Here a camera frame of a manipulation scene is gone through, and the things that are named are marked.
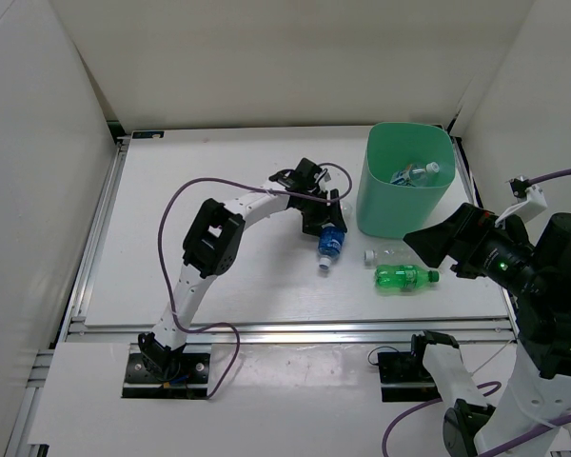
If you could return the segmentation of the blue-label water bottle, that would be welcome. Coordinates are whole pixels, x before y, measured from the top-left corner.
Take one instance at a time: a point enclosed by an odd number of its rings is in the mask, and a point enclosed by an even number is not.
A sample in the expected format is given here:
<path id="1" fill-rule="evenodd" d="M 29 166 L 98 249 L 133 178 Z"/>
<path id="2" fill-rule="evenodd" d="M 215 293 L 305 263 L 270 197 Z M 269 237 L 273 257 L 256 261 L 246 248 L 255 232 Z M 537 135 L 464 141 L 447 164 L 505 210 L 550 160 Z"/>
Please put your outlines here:
<path id="1" fill-rule="evenodd" d="M 328 273 L 332 265 L 339 259 L 345 242 L 347 226 L 339 228 L 333 223 L 323 225 L 318 242 L 318 267 L 321 272 Z"/>

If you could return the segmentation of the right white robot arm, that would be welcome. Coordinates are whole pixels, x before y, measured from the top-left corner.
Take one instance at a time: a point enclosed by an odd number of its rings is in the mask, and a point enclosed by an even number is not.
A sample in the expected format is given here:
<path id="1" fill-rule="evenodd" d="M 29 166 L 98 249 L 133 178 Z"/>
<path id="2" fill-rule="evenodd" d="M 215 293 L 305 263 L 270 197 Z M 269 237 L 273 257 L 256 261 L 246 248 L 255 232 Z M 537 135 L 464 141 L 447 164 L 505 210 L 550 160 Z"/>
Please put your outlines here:
<path id="1" fill-rule="evenodd" d="M 463 364 L 450 335 L 412 338 L 408 368 L 433 379 L 445 405 L 443 442 L 452 456 L 543 456 L 571 423 L 571 213 L 551 216 L 537 243 L 522 219 L 463 204 L 442 223 L 407 233 L 429 267 L 445 258 L 464 279 L 485 277 L 515 300 L 516 360 L 496 406 Z"/>

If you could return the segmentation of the clear white-label water bottle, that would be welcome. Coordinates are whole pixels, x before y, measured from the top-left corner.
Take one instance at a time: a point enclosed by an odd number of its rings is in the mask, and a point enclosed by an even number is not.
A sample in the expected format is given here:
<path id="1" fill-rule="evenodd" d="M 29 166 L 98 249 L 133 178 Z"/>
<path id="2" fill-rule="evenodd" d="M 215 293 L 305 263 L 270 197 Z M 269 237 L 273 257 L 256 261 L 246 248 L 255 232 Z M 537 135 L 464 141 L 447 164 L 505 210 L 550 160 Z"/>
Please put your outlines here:
<path id="1" fill-rule="evenodd" d="M 390 184 L 417 188 L 431 186 L 440 171 L 441 168 L 436 162 L 411 163 L 396 171 L 390 179 Z"/>

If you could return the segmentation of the green soda bottle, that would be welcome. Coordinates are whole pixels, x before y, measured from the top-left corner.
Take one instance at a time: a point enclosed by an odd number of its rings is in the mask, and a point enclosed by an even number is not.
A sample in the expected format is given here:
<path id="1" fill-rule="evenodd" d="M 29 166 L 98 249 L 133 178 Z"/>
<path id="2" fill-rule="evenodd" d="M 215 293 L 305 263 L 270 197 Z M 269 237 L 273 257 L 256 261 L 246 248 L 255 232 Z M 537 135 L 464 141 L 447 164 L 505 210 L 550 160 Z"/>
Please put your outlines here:
<path id="1" fill-rule="evenodd" d="M 375 269 L 374 281 L 377 288 L 410 291 L 438 283 L 440 273 L 416 265 L 379 265 Z"/>

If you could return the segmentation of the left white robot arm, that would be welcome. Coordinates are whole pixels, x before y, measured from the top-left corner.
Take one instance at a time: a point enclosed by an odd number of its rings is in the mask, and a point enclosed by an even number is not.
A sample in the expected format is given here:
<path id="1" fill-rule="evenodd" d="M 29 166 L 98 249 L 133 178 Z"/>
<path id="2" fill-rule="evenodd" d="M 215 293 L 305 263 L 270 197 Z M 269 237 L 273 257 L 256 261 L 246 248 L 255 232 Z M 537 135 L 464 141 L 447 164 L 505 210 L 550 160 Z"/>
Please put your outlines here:
<path id="1" fill-rule="evenodd" d="M 300 212 L 306 235 L 317 237 L 329 226 L 346 229 L 341 209 L 345 196 L 326 186 L 331 169 L 342 171 L 343 167 L 304 158 L 295 169 L 279 170 L 257 187 L 210 178 L 210 183 L 241 189 L 244 195 L 226 202 L 208 198 L 202 203 L 183 241 L 177 281 L 169 279 L 164 252 L 167 218 L 176 203 L 168 201 L 157 233 L 167 306 L 152 330 L 138 337 L 144 366 L 152 376 L 165 383 L 183 373 L 187 337 L 195 332 L 192 320 L 212 283 L 234 265 L 246 229 L 289 209 Z"/>

